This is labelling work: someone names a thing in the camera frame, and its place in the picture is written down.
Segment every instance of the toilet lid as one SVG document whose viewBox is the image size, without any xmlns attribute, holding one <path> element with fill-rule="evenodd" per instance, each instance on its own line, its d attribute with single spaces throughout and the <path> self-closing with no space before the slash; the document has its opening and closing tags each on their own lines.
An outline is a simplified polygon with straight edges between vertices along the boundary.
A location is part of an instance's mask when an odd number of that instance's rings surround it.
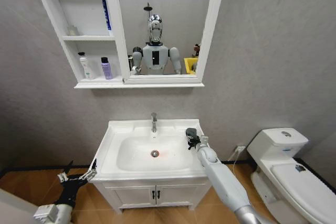
<svg viewBox="0 0 336 224">
<path fill-rule="evenodd" d="M 292 198 L 322 223 L 335 223 L 336 195 L 313 173 L 299 163 L 271 168 Z"/>
</svg>

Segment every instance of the yellow container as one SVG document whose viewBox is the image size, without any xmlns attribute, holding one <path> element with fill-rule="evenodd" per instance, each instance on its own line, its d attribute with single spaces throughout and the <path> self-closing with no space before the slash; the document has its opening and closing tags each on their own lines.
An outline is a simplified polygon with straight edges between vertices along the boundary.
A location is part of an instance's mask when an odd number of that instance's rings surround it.
<svg viewBox="0 0 336 224">
<path fill-rule="evenodd" d="M 195 74 L 195 71 L 191 70 L 193 64 L 198 61 L 198 58 L 184 58 L 185 70 L 187 74 Z"/>
</svg>

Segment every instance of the humanoid robot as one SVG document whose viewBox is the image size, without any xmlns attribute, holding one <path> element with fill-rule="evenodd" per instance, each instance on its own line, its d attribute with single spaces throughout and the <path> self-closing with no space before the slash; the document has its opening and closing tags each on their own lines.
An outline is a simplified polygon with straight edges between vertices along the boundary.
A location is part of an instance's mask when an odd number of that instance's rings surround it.
<svg viewBox="0 0 336 224">
<path fill-rule="evenodd" d="M 163 74 L 164 68 L 170 58 L 176 74 L 181 74 L 180 53 L 176 47 L 168 49 L 160 42 L 162 35 L 162 19 L 154 14 L 148 19 L 148 32 L 150 42 L 144 48 L 133 48 L 133 71 L 141 72 L 141 60 L 147 66 L 148 74 Z"/>
</svg>

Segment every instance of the faucet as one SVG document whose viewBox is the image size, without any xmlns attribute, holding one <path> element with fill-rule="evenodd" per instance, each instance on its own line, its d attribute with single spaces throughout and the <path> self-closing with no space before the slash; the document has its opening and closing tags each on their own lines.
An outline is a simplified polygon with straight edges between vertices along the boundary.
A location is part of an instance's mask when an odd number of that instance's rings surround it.
<svg viewBox="0 0 336 224">
<path fill-rule="evenodd" d="M 152 132 L 156 132 L 156 122 L 157 122 L 156 113 L 153 112 L 151 116 L 152 116 Z"/>
</svg>

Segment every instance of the drain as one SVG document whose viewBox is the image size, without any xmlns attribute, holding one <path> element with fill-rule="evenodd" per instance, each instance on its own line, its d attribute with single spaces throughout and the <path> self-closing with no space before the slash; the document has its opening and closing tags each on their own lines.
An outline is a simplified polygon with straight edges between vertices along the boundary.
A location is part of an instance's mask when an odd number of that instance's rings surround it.
<svg viewBox="0 0 336 224">
<path fill-rule="evenodd" d="M 157 150 L 153 150 L 152 152 L 151 152 L 151 156 L 152 157 L 158 157 L 159 156 L 159 151 L 157 151 Z"/>
</svg>

